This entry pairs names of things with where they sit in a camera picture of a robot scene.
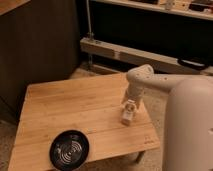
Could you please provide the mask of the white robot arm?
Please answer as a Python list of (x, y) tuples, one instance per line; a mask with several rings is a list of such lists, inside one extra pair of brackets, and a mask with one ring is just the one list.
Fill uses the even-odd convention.
[(213, 171), (213, 76), (156, 74), (145, 64), (126, 79), (126, 106), (139, 106), (145, 87), (168, 93), (162, 171)]

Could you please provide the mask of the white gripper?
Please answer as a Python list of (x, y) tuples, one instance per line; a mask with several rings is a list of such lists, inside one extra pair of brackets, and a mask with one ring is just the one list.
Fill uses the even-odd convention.
[(140, 107), (140, 101), (142, 99), (143, 89), (138, 86), (133, 86), (129, 84), (127, 89), (125, 90), (124, 97), (122, 102), (126, 103), (128, 100), (132, 100), (136, 107)]

